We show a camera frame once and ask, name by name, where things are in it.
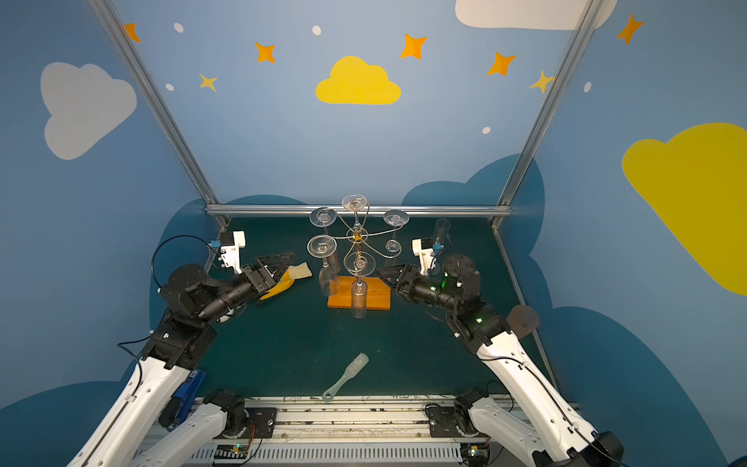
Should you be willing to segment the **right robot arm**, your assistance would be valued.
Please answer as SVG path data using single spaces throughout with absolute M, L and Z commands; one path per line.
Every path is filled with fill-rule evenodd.
M 480 272 L 464 255 L 445 261 L 441 279 L 404 264 L 375 273 L 394 294 L 414 305 L 445 311 L 455 338 L 484 363 L 523 410 L 520 420 L 475 389 L 457 400 L 472 427 L 526 466 L 620 466 L 624 447 L 567 403 L 527 356 L 509 322 L 480 295 Z

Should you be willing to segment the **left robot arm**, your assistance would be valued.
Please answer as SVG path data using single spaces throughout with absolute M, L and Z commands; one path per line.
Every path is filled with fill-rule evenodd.
M 276 286 L 295 261 L 292 252 L 259 257 L 228 279 L 203 266 L 175 270 L 159 289 L 167 310 L 147 340 L 126 388 L 71 466 L 126 466 L 176 389 L 216 337 L 213 325 Z

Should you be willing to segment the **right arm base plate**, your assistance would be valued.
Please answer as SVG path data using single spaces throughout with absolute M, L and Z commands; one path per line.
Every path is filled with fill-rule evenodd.
M 476 434 L 463 409 L 428 404 L 423 409 L 432 438 L 467 438 Z

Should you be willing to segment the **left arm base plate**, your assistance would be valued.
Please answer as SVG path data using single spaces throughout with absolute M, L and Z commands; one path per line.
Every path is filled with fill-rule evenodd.
M 277 408 L 245 407 L 235 439 L 270 439 L 274 435 L 277 414 Z

